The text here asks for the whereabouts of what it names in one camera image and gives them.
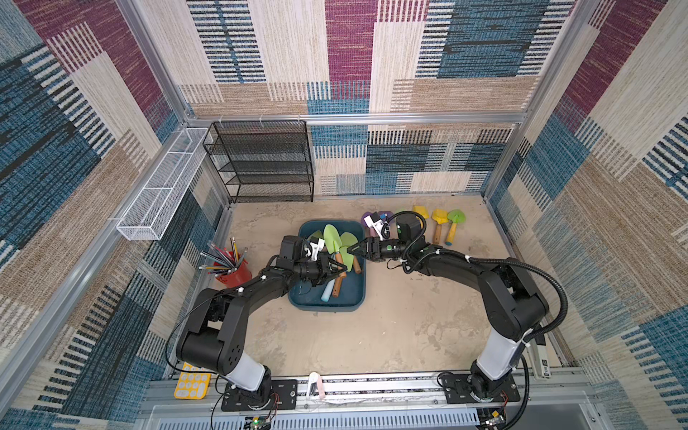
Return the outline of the yellow shovel wooden handle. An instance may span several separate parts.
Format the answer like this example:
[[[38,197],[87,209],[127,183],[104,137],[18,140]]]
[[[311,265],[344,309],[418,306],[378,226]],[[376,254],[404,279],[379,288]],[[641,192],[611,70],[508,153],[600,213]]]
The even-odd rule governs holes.
[[[444,224],[446,224],[449,221],[448,211],[436,209],[433,211],[432,219],[436,223],[435,233],[433,235],[433,244],[439,245],[443,234]]]

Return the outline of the green shovel yellow handle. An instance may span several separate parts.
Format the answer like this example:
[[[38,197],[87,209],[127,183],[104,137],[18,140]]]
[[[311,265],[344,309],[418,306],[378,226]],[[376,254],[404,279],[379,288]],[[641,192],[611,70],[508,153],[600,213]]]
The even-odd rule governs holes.
[[[448,212],[447,218],[451,223],[451,226],[447,234],[445,243],[446,245],[452,245],[455,240],[458,227],[460,226],[460,224],[463,224],[466,221],[466,215],[461,210],[452,210]]]

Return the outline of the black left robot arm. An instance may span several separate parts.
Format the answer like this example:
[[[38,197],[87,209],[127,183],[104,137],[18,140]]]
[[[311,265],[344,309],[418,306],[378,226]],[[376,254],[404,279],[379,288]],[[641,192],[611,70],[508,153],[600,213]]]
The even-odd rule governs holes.
[[[199,294],[177,341],[177,358],[224,377],[227,397],[253,408],[267,405],[274,399],[271,371],[245,352],[251,313],[287,295],[301,281],[315,287],[346,272],[340,256],[315,252],[303,238],[285,236],[279,254],[250,281]]]

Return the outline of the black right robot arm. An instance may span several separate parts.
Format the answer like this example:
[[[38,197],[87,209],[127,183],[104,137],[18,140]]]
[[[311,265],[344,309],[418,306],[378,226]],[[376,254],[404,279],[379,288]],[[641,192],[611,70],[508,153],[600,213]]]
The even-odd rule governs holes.
[[[377,233],[350,245],[348,252],[376,263],[396,260],[406,274],[448,279],[480,293],[491,332],[471,365],[468,384],[476,401],[492,401],[527,344],[564,322],[569,303],[563,286],[549,273],[513,258],[478,258],[426,241],[427,223],[415,211],[392,218],[396,238]]]

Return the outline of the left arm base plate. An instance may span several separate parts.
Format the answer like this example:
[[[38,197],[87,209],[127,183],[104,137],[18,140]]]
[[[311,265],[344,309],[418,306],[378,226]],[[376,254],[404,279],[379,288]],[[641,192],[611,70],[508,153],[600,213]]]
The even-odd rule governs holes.
[[[295,410],[297,403],[296,379],[278,379],[263,382],[256,392],[228,384],[221,398],[222,412],[240,412],[258,410],[267,412],[277,410]]]

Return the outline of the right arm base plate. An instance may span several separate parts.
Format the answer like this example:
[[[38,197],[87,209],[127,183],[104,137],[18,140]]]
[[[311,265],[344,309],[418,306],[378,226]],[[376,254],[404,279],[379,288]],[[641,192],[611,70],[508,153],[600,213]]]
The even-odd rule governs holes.
[[[436,378],[448,404],[477,404],[521,401],[521,394],[511,374],[492,381],[480,374],[442,372]]]

